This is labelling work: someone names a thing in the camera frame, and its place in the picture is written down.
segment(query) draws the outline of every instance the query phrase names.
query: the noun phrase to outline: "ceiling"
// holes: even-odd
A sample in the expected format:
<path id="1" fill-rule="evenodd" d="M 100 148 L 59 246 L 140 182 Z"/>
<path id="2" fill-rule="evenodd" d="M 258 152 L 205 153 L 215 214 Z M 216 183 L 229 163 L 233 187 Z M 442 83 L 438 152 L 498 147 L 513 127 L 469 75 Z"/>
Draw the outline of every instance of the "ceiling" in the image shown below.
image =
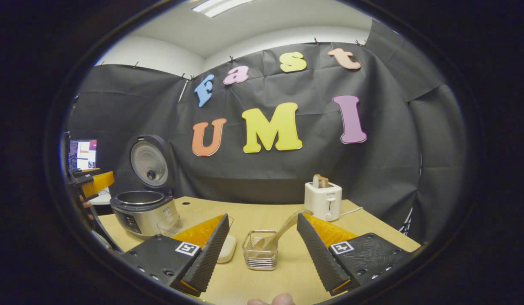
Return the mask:
<path id="1" fill-rule="evenodd" d="M 336 0 L 255 0 L 214 18 L 192 11 L 189 0 L 131 35 L 173 43 L 203 58 L 240 41 L 288 28 L 326 25 L 369 31 L 371 18 Z"/>

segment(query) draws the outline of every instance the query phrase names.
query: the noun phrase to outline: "finger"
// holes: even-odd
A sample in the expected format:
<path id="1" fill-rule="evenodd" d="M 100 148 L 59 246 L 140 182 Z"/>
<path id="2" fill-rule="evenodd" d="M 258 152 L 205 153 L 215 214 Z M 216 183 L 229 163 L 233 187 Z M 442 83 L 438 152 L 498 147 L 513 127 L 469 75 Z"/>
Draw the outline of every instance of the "finger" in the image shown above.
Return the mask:
<path id="1" fill-rule="evenodd" d="M 269 304 L 262 301 L 261 299 L 250 299 L 247 302 L 247 305 L 269 305 Z"/>
<path id="2" fill-rule="evenodd" d="M 295 305 L 290 294 L 280 294 L 273 299 L 271 305 Z"/>

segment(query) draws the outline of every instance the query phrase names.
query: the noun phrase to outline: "black fabric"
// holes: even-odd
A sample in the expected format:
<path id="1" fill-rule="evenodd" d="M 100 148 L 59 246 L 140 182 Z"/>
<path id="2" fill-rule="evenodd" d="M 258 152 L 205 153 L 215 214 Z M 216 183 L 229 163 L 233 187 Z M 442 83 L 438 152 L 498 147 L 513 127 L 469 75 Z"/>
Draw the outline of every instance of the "black fabric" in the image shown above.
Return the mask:
<path id="1" fill-rule="evenodd" d="M 362 67 L 341 67 L 328 51 L 343 48 Z M 285 73 L 279 56 L 301 52 L 308 66 Z M 227 72 L 248 66 L 249 78 L 223 84 Z M 215 75 L 212 97 L 198 107 L 194 89 Z M 332 98 L 359 97 L 367 140 L 343 144 L 341 112 Z M 241 114 L 259 108 L 268 120 L 282 103 L 298 105 L 299 150 L 243 152 Z M 191 149 L 193 125 L 227 120 L 218 151 L 201 158 Z M 121 191 L 142 189 L 125 147 L 130 137 L 155 133 L 173 148 L 174 194 L 245 203 L 302 203 L 304 183 L 329 177 L 350 199 L 417 241 L 442 228 L 457 204 L 467 140 L 459 104 L 430 61 L 398 33 L 374 22 L 367 44 L 294 44 L 262 50 L 186 81 L 128 66 L 95 67 L 80 88 L 69 122 L 74 139 L 97 139 L 97 165 L 113 170 Z"/>

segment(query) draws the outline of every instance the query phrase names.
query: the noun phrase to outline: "rice cooker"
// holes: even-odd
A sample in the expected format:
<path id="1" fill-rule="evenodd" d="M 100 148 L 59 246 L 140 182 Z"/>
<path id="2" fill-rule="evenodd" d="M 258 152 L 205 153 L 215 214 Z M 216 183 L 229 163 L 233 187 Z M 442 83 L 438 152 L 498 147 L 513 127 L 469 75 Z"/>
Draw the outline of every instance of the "rice cooker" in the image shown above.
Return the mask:
<path id="1" fill-rule="evenodd" d="M 128 143 L 132 171 L 144 190 L 126 191 L 110 201 L 123 228 L 139 236 L 162 234 L 159 224 L 173 226 L 179 220 L 175 208 L 171 146 L 157 135 L 141 135 Z"/>

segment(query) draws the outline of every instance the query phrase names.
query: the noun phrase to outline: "ceiling light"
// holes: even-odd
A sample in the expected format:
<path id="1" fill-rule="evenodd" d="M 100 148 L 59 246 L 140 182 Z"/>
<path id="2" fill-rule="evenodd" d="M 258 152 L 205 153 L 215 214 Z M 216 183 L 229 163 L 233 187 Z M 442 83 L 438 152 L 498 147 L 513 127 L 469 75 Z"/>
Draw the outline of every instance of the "ceiling light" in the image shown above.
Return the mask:
<path id="1" fill-rule="evenodd" d="M 204 15 L 213 18 L 216 15 L 219 15 L 222 12 L 229 10 L 230 8 L 235 8 L 236 6 L 240 6 L 241 4 L 251 1 L 254 0 L 209 0 L 200 4 L 199 6 L 196 6 L 195 8 L 193 8 L 193 10 L 196 12 L 203 12 Z"/>

